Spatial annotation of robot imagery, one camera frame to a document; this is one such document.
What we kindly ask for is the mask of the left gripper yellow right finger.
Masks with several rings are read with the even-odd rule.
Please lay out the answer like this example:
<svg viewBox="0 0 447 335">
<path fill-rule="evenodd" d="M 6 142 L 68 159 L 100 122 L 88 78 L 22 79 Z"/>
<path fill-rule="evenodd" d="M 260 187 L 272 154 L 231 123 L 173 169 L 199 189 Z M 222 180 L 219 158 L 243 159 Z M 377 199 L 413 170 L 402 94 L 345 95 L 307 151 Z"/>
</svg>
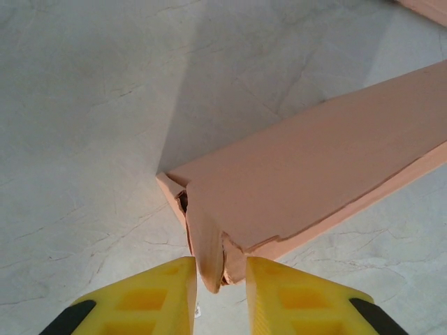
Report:
<svg viewBox="0 0 447 335">
<path fill-rule="evenodd" d="M 261 257 L 246 263 L 251 335 L 409 335 L 366 293 Z"/>
</svg>

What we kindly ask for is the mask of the pink paper box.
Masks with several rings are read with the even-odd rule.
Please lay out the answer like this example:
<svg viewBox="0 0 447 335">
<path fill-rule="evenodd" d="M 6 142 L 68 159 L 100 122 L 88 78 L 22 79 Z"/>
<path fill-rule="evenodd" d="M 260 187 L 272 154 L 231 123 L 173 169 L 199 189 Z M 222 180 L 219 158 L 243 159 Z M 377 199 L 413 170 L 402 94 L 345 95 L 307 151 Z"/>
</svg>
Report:
<svg viewBox="0 0 447 335">
<path fill-rule="evenodd" d="M 293 251 L 447 163 L 447 60 L 327 100 L 157 175 L 205 287 Z"/>
</svg>

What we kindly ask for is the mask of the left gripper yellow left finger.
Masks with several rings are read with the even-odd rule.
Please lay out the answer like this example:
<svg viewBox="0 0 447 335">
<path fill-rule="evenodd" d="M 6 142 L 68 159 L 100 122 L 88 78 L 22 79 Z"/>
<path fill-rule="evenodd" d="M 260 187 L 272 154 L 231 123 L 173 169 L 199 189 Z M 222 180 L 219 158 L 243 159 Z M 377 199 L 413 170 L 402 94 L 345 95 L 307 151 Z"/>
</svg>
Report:
<svg viewBox="0 0 447 335">
<path fill-rule="evenodd" d="M 182 257 L 90 292 L 43 335 L 193 335 L 196 261 Z"/>
</svg>

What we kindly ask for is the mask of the orange cardboard sheet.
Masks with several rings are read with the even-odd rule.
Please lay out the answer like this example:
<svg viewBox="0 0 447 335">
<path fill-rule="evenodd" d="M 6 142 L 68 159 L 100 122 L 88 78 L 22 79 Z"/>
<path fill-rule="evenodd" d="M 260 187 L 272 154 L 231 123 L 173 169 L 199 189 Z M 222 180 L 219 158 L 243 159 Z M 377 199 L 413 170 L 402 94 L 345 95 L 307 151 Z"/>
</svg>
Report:
<svg viewBox="0 0 447 335">
<path fill-rule="evenodd" d="M 396 0 L 404 7 L 447 27 L 447 0 Z"/>
</svg>

